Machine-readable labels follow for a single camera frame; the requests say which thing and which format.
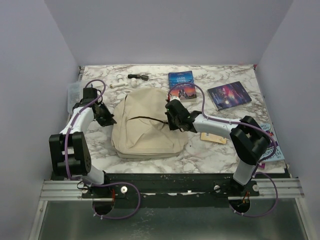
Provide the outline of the banana printed card package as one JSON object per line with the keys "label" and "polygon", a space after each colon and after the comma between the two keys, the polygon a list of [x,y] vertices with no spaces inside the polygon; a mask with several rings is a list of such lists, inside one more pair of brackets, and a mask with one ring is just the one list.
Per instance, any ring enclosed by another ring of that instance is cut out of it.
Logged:
{"label": "banana printed card package", "polygon": [[227,143],[227,139],[225,137],[218,136],[218,135],[211,134],[211,133],[205,133],[205,132],[201,133],[200,139],[202,141],[213,142],[213,143],[218,143],[218,144],[226,144]]}

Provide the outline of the beige student backpack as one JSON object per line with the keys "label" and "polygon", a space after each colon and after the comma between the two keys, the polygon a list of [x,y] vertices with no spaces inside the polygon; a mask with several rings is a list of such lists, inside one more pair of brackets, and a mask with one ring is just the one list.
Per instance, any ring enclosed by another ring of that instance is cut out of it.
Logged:
{"label": "beige student backpack", "polygon": [[178,156],[188,134],[170,130],[167,92],[149,87],[133,90],[114,108],[111,144],[121,158],[154,159]]}

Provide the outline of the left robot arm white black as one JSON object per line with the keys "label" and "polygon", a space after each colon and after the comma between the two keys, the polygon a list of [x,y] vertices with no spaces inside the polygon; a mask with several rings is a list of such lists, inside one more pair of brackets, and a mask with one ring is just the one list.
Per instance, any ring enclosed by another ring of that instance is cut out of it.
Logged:
{"label": "left robot arm white black", "polygon": [[102,92],[93,87],[85,87],[80,102],[72,109],[72,116],[66,127],[49,137],[52,169],[56,176],[71,180],[83,180],[94,185],[93,191],[101,198],[111,191],[107,174],[92,164],[85,133],[91,122],[102,127],[115,125],[114,115],[100,100]]}

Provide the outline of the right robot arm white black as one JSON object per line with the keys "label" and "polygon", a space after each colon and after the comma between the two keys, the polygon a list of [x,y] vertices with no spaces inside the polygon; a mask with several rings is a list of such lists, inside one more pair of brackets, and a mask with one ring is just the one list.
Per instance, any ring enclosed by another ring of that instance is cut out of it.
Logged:
{"label": "right robot arm white black", "polygon": [[230,191],[236,196],[247,192],[248,182],[262,155],[274,143],[273,138],[251,116],[239,120],[214,118],[203,111],[189,112],[177,99],[168,101],[165,108],[170,130],[213,134],[233,143],[239,163],[232,176]]}

